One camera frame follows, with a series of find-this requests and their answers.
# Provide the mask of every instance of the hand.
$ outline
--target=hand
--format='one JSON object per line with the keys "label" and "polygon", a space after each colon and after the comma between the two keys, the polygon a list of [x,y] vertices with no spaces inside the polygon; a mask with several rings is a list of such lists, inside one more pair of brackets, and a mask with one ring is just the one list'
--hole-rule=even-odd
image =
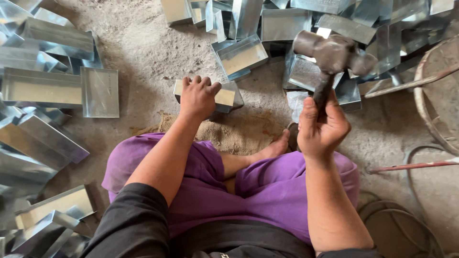
{"label": "hand", "polygon": [[328,97],[325,113],[318,121],[319,111],[314,99],[307,97],[304,100],[297,142],[306,160],[329,160],[351,131],[351,124],[344,116],[334,90]]}
{"label": "hand", "polygon": [[215,95],[222,88],[221,83],[212,84],[209,77],[201,80],[199,75],[193,81],[183,77],[180,97],[180,116],[198,119],[202,122],[215,110]]}

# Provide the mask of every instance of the hammer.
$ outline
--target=hammer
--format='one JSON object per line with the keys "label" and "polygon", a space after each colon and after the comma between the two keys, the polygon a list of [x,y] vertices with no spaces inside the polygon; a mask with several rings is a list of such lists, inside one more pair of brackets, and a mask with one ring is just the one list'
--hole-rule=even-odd
{"label": "hammer", "polygon": [[378,63],[373,55],[360,55],[357,44],[351,38],[330,35],[324,39],[306,30],[300,31],[293,40],[293,52],[315,58],[320,68],[320,84],[313,95],[319,112],[325,108],[337,73],[349,68],[355,75],[367,75]]}

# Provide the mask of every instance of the purple pants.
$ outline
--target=purple pants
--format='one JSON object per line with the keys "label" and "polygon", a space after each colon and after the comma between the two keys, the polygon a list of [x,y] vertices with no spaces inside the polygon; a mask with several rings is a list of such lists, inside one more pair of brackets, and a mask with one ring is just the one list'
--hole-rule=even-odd
{"label": "purple pants", "polygon": [[[110,202],[163,135],[134,136],[116,146],[108,158],[102,182],[108,190]],[[347,196],[356,207],[359,192],[357,165],[338,152],[334,157]],[[223,180],[222,158],[212,143],[194,142],[179,192],[169,207],[171,237],[209,221],[253,219],[281,227],[311,243],[305,164],[301,153],[287,153],[241,169],[236,174],[236,195],[227,192]]]}

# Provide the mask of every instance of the black sleeve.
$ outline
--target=black sleeve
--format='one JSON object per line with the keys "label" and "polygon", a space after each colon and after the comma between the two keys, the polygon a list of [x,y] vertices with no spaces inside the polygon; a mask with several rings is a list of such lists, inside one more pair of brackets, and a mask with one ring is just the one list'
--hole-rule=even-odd
{"label": "black sleeve", "polygon": [[166,199],[155,188],[125,186],[105,211],[81,258],[165,258],[169,255]]}
{"label": "black sleeve", "polygon": [[323,252],[317,258],[384,258],[375,249],[345,249]]}

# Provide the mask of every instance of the bare foot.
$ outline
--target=bare foot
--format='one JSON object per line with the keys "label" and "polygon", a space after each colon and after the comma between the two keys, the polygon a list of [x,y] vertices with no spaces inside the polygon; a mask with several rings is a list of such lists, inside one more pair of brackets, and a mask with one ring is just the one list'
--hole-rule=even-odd
{"label": "bare foot", "polygon": [[268,147],[261,151],[248,156],[250,164],[253,164],[259,160],[277,157],[285,153],[288,148],[288,139],[290,137],[290,131],[285,129],[279,139],[271,143]]}

